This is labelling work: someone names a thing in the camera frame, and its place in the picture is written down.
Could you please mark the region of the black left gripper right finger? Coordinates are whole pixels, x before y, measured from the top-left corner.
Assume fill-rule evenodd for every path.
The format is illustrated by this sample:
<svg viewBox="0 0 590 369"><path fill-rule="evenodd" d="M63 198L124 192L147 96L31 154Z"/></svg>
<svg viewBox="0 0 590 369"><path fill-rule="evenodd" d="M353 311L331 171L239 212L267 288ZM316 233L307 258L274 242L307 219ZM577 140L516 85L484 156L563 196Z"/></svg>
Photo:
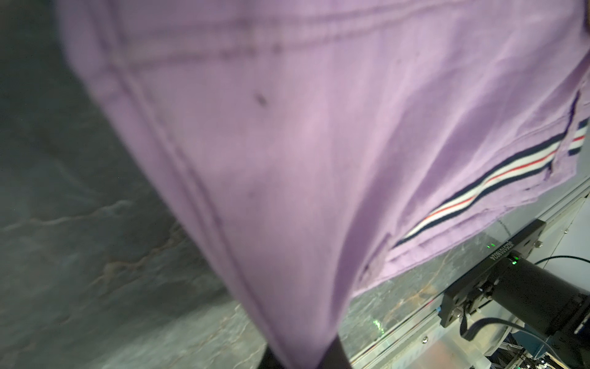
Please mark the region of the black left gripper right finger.
<svg viewBox="0 0 590 369"><path fill-rule="evenodd" d="M318 364L318 369L351 369L340 337L336 337Z"/></svg>

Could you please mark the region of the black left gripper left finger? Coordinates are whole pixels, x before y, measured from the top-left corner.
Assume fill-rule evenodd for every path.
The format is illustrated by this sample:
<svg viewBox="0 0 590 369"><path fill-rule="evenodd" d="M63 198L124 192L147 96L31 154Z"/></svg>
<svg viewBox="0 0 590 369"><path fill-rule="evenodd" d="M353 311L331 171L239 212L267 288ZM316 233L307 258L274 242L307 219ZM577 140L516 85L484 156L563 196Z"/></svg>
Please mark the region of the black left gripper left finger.
<svg viewBox="0 0 590 369"><path fill-rule="evenodd" d="M266 347L258 369L285 369L269 346Z"/></svg>

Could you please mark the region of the purple pants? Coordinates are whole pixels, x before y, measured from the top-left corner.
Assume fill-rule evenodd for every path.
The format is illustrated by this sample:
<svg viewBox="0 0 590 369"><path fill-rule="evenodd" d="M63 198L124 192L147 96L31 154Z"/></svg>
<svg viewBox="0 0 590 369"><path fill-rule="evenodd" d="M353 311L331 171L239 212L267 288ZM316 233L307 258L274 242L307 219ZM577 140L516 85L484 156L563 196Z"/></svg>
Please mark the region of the purple pants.
<svg viewBox="0 0 590 369"><path fill-rule="evenodd" d="M587 1L59 1L70 65L286 368L576 173Z"/></svg>

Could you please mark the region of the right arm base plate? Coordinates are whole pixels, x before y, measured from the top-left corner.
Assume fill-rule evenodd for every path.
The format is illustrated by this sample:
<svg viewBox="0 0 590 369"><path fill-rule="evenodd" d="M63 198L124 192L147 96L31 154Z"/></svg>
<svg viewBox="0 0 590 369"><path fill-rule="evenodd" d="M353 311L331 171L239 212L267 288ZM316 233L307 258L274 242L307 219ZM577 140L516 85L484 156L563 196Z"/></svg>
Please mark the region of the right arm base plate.
<svg viewBox="0 0 590 369"><path fill-rule="evenodd" d="M509 264L527 259L536 247L546 223L535 219L508 241L494 248L494 252L470 269L445 290L439 311L440 324L449 327L460 318L466 307L469 313L479 307L479 302L492 294L495 281L500 275L500 264L504 259Z"/></svg>

